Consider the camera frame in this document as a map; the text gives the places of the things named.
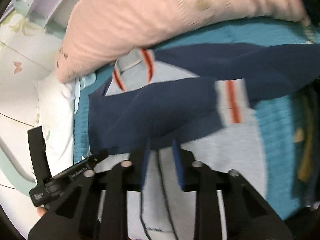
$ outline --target red stripe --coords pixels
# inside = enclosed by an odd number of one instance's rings
[[[230,108],[230,115],[231,120],[233,123],[241,123],[241,116],[239,112],[238,105],[236,103],[236,96],[235,96],[235,87],[233,80],[226,81],[226,88],[228,94],[228,101],[229,101],[229,108]]]
[[[119,73],[118,73],[118,71],[116,70],[116,67],[113,68],[112,78],[113,78],[113,80],[116,82],[116,84],[118,85],[118,87],[119,87],[122,91],[125,91],[124,84],[122,83],[121,78],[119,77]]]
[[[151,81],[153,73],[155,72],[155,67],[153,65],[153,60],[151,59],[150,54],[147,50],[142,49],[141,54],[142,54],[144,61],[146,62],[146,67],[147,67],[147,71],[148,71],[147,81],[149,83]]]

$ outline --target white pillowcase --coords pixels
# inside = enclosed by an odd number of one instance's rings
[[[35,85],[39,99],[39,125],[42,125],[48,164],[54,176],[73,165],[76,81],[62,84],[53,72]]]

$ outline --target screw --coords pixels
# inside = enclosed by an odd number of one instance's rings
[[[203,165],[203,163],[200,161],[195,161],[192,163],[192,167],[194,167],[194,168],[201,168],[202,165]]]
[[[132,166],[132,162],[131,161],[123,161],[121,162],[121,166],[124,167],[124,168],[127,168],[127,167],[131,167]]]
[[[95,175],[96,173],[93,170],[87,170],[83,173],[83,175],[87,178],[91,178]]]
[[[230,170],[229,171],[229,174],[232,176],[232,177],[238,177],[240,175],[240,173],[237,171],[237,170]]]

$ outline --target navy blue garment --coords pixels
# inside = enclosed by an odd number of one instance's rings
[[[251,106],[290,95],[319,76],[319,44],[197,44],[155,51],[156,60],[218,80],[244,78]]]
[[[91,152],[111,154],[192,141],[222,128],[217,112],[217,80],[244,78],[251,106],[301,89],[320,75],[320,45],[262,47],[199,44],[158,50],[155,60],[186,69],[198,78],[153,83],[105,97],[111,80],[90,95]]]

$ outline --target white wall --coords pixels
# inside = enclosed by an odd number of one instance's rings
[[[67,27],[73,7],[79,0],[64,0],[53,16],[53,20],[63,27]]]

